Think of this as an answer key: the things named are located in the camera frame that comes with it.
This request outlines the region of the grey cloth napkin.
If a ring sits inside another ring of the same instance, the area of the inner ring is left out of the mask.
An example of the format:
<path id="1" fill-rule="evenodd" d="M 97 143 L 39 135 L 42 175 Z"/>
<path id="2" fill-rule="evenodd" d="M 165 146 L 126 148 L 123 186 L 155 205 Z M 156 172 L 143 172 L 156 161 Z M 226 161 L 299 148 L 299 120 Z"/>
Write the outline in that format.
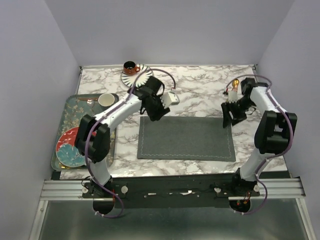
<path id="1" fill-rule="evenodd" d="M 235 162 L 230 126 L 221 117 L 140 118 L 138 159 Z"/>

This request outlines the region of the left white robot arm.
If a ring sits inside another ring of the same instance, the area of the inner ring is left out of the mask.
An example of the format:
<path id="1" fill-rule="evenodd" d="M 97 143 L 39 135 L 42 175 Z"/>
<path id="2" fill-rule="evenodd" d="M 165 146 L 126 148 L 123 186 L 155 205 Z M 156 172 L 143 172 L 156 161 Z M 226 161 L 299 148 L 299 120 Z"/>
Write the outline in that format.
<path id="1" fill-rule="evenodd" d="M 85 157 L 85 164 L 95 182 L 93 191 L 101 198 L 111 191 L 111 174 L 103 162 L 110 151 L 111 133 L 134 113 L 147 112 L 151 121 L 158 121 L 170 112 L 170 106 L 180 102 L 171 90 L 158 94 L 164 84 L 151 76 L 141 87 L 133 86 L 125 97 L 107 110 L 80 120 L 74 145 Z"/>

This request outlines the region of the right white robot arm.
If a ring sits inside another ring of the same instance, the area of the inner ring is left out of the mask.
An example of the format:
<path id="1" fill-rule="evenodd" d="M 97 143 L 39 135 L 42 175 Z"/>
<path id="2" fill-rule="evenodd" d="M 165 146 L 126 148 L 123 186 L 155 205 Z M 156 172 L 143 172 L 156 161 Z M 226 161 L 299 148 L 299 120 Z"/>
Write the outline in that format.
<path id="1" fill-rule="evenodd" d="M 256 74 L 245 74 L 229 82 L 231 89 L 224 92 L 227 100 L 221 104 L 223 128 L 247 119 L 246 112 L 255 107 L 262 117 L 254 135 L 254 150 L 246 163 L 232 177 L 230 191 L 241 196 L 258 182 L 270 160 L 287 153 L 293 144 L 298 121 L 295 113 L 286 111 L 273 97 L 272 82 L 256 80 Z"/>

